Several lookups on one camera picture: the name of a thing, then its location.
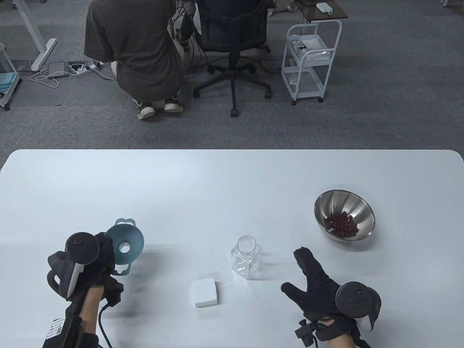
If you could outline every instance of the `human hand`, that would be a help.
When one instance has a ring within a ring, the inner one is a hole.
[[[308,248],[295,250],[293,255],[306,276],[307,289],[303,291],[291,283],[282,284],[280,289],[314,324],[317,338],[328,341],[352,331],[359,336],[356,321],[343,315],[335,303],[340,285],[329,278]]]
[[[105,285],[107,278],[115,270],[115,255],[113,240],[105,236],[104,232],[95,235],[100,244],[100,252],[97,259],[84,266],[84,271],[79,275],[76,283],[76,291],[96,285]]]
[[[104,232],[96,234],[95,238],[100,244],[100,253],[94,262],[84,266],[84,271],[77,279],[75,292],[103,286],[102,299],[106,298],[108,305],[113,307],[120,302],[121,292],[124,291],[124,286],[111,276],[115,270],[113,240],[106,237]]]

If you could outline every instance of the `stainless steel bowl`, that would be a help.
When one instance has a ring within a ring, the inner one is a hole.
[[[358,233],[354,237],[341,238],[333,234],[333,228],[326,219],[330,214],[346,212],[353,216],[353,221],[358,224]],[[345,190],[330,190],[324,192],[316,199],[314,215],[319,226],[327,232],[329,237],[344,240],[357,241],[369,237],[375,227],[375,216],[369,204],[360,196]]]

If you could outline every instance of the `clear plastic jar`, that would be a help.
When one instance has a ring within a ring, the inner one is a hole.
[[[231,251],[232,269],[245,279],[251,279],[258,268],[261,247],[251,236],[243,236]]]

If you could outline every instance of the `power strip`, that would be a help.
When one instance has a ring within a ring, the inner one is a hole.
[[[109,65],[109,63],[102,63],[100,62],[100,64],[92,64],[92,65],[85,65],[79,69],[76,70],[76,73],[77,75],[76,76],[82,76],[82,75],[85,75],[89,72],[92,72],[93,69],[100,69],[100,68],[103,68],[104,66],[107,66]]]

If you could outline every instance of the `floor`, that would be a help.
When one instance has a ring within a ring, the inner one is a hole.
[[[27,1],[45,37],[59,43],[49,61],[82,60],[90,0]],[[447,148],[464,154],[464,11],[439,0],[340,0],[339,50],[324,103],[290,104],[281,77],[258,71],[273,86],[239,85],[240,118],[229,117],[226,83],[193,100],[192,88],[208,78],[190,76],[179,117],[159,113],[139,121],[116,83],[97,75],[60,79],[51,89],[28,80],[0,110],[0,166],[20,148]],[[10,2],[0,3],[0,41],[13,60],[36,51]],[[297,13],[270,18],[275,72],[287,29]],[[104,70],[111,76],[111,71]]]

